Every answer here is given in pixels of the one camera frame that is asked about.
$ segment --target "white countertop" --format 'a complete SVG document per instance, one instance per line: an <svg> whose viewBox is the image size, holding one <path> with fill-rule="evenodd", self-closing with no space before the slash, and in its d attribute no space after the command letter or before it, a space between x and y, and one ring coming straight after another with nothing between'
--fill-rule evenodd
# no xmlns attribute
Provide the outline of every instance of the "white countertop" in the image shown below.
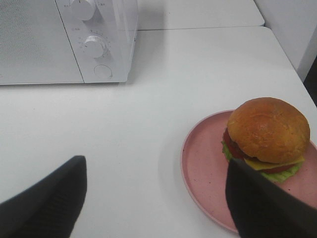
<svg viewBox="0 0 317 238"><path fill-rule="evenodd" d="M141 31L127 83L2 86L0 202L80 154L71 237L237 237L191 199L180 151L199 120L262 96L297 107L317 143L317 109L264 27Z"/></svg>
<svg viewBox="0 0 317 238"><path fill-rule="evenodd" d="M139 30L263 26L253 0L138 0Z"/></svg>

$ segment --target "white microwave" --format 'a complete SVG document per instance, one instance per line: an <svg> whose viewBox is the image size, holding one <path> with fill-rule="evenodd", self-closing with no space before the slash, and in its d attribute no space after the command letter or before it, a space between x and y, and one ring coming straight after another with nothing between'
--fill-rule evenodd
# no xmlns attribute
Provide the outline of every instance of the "white microwave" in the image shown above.
<svg viewBox="0 0 317 238"><path fill-rule="evenodd" d="M125 82L137 0L0 0L0 84Z"/></svg>

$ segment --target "lettuce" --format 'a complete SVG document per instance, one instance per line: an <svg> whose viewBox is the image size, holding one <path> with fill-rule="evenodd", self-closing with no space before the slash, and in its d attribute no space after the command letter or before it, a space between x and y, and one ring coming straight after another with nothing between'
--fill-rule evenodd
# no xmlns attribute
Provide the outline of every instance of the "lettuce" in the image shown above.
<svg viewBox="0 0 317 238"><path fill-rule="evenodd" d="M227 161L229 162L233 158L233 156L230 153L226 143L224 141L222 141L221 143L222 143L222 152L224 153ZM300 167L302 166L302 163L303 162L297 163L293 167L279 173L274 173L274 174L267 174L265 172L260 172L260 173L261 175L263 175L265 178L267 178L268 180L272 182L284 182L289 177L293 176L300 169Z"/></svg>

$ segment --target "microwave knob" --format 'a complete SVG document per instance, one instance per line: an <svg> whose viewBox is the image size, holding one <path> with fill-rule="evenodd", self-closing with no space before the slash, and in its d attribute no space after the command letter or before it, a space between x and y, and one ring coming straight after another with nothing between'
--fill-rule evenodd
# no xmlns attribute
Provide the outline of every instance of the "microwave knob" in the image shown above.
<svg viewBox="0 0 317 238"><path fill-rule="evenodd" d="M103 39L99 36L89 36L84 43L84 52L92 58L103 56L107 50Z"/></svg>
<svg viewBox="0 0 317 238"><path fill-rule="evenodd" d="M96 3L94 0L70 0L70 9L78 19L87 21L94 16Z"/></svg>

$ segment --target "white wall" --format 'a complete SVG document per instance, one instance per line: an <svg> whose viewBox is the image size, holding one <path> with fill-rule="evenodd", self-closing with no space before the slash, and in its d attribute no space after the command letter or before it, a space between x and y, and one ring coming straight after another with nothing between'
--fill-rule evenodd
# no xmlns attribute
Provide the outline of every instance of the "white wall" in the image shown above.
<svg viewBox="0 0 317 238"><path fill-rule="evenodd" d="M317 55L317 0L255 0L302 81Z"/></svg>

